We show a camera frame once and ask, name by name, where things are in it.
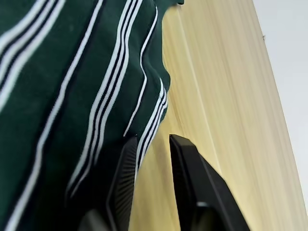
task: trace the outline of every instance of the green striped fabric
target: green striped fabric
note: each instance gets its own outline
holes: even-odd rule
[[[167,110],[162,18],[183,0],[0,2],[0,229],[51,229],[104,146]]]

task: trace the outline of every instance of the white wall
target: white wall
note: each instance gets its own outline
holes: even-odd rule
[[[254,0],[308,212],[308,0]]]

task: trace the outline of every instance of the black plastic part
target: black plastic part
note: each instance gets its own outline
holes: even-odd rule
[[[226,182],[195,145],[171,135],[170,150],[181,230],[250,230]]]

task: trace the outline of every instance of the light wood surface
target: light wood surface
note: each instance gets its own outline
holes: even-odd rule
[[[131,231],[180,230],[169,134],[190,139],[254,231],[307,231],[293,151],[252,0],[186,0],[163,21],[165,120],[139,171]]]

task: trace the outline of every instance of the green shirt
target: green shirt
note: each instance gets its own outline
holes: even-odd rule
[[[51,229],[123,136],[138,138],[137,174],[167,110],[161,23],[176,3],[0,2],[0,229]]]

